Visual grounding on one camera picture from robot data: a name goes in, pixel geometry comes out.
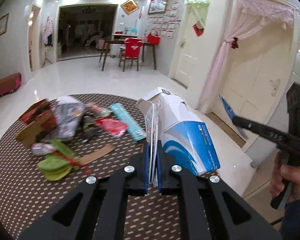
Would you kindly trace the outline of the person's right hand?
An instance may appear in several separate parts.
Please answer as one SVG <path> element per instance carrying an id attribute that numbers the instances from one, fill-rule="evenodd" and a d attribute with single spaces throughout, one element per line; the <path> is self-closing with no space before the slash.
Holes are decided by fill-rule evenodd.
<path id="1" fill-rule="evenodd" d="M 276 155 L 270 181 L 270 194 L 277 197 L 285 188 L 283 180 L 289 181 L 293 184 L 292 191 L 287 199 L 287 204 L 289 204 L 300 200 L 300 166 L 294 167 L 281 164 L 281 158 L 284 155 L 284 151 L 280 151 Z"/>

